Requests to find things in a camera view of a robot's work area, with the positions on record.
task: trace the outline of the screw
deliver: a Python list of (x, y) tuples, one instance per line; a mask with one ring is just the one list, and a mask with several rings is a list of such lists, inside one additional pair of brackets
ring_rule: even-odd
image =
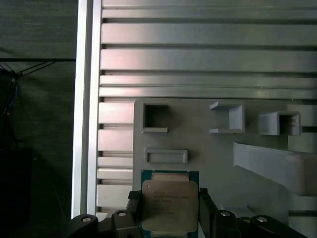
[(230, 216), (230, 213), (223, 211), (223, 212), (221, 212), (221, 215), (223, 215), (224, 217), (228, 217), (228, 216)]
[(83, 222), (89, 222), (89, 221), (91, 221), (91, 218), (90, 218), (90, 217), (84, 217), (84, 218), (82, 219), (82, 221), (83, 221)]
[(264, 217), (258, 217), (259, 222), (267, 222), (267, 219)]

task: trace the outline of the blue cable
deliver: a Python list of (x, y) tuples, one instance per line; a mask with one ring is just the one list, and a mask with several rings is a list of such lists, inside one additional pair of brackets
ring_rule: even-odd
[(11, 107), (14, 104), (17, 96), (18, 96), (18, 85), (15, 86), (14, 97), (13, 97), (11, 103), (9, 104), (9, 107)]

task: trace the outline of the metal slot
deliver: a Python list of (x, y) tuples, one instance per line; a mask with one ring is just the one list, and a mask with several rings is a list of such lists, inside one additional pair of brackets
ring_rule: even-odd
[(99, 168), (97, 178), (104, 180), (132, 180), (132, 169)]
[(133, 103), (99, 103), (99, 123), (133, 123)]
[(315, 52), (234, 49), (106, 49), (101, 69), (317, 72)]
[(133, 151), (133, 130), (129, 128), (99, 130), (98, 150)]

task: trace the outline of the gray plastic bracket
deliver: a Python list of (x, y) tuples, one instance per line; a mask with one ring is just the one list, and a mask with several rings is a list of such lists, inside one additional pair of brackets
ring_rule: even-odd
[(300, 196), (317, 196), (317, 154), (234, 143), (234, 166), (285, 186)]
[(301, 115), (301, 126), (317, 126), (317, 105), (287, 105), (288, 111), (296, 111)]
[(228, 102), (216, 102), (209, 107), (210, 110), (229, 111), (229, 128), (210, 129), (209, 133), (244, 133), (244, 106)]
[(261, 135), (300, 135), (301, 117), (299, 112), (278, 111), (259, 115)]
[(145, 149), (144, 162), (149, 163), (182, 163), (188, 161), (187, 150)]
[(168, 132), (168, 128), (167, 127), (152, 127), (152, 126), (148, 126), (147, 125), (147, 120), (149, 116), (153, 116), (153, 115), (149, 115), (148, 112), (148, 107), (153, 107), (153, 108), (162, 108), (165, 107), (168, 109), (168, 105), (167, 104), (160, 104), (160, 103), (144, 103), (142, 102), (142, 106), (141, 106), (141, 132), (163, 132), (163, 133), (167, 133)]

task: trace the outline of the black cable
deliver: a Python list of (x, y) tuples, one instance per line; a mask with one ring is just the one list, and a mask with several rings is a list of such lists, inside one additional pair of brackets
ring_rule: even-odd
[(47, 65), (45, 65), (45, 66), (43, 66), (43, 67), (40, 67), (40, 68), (35, 69), (34, 71), (31, 71), (31, 72), (29, 72), (29, 73), (23, 74), (23, 75), (21, 75), (20, 77), (26, 76), (26, 75), (28, 75), (28, 74), (30, 74), (30, 73), (34, 73), (34, 72), (36, 72), (36, 71), (39, 71), (39, 70), (42, 69), (42, 68), (46, 68), (46, 67), (48, 67), (48, 66), (50, 66), (50, 65), (52, 65), (52, 64), (55, 64), (55, 63), (56, 63), (56, 61), (51, 62), (51, 63), (49, 63), (49, 64), (47, 64)]
[(6, 64), (4, 61), (2, 61), (2, 63), (4, 63), (5, 66), (7, 66), (11, 71), (14, 72), (14, 70), (8, 64)]
[(22, 73), (22, 72), (24, 72), (24, 71), (27, 71), (27, 70), (32, 69), (32, 68), (35, 68), (35, 67), (40, 66), (40, 65), (43, 65), (43, 64), (45, 64), (45, 63), (47, 63), (47, 62), (42, 62), (42, 63), (36, 64), (36, 65), (34, 65), (34, 66), (28, 67), (28, 68), (26, 68), (26, 69), (24, 69), (24, 70), (21, 70), (21, 71), (19, 71), (19, 72)]

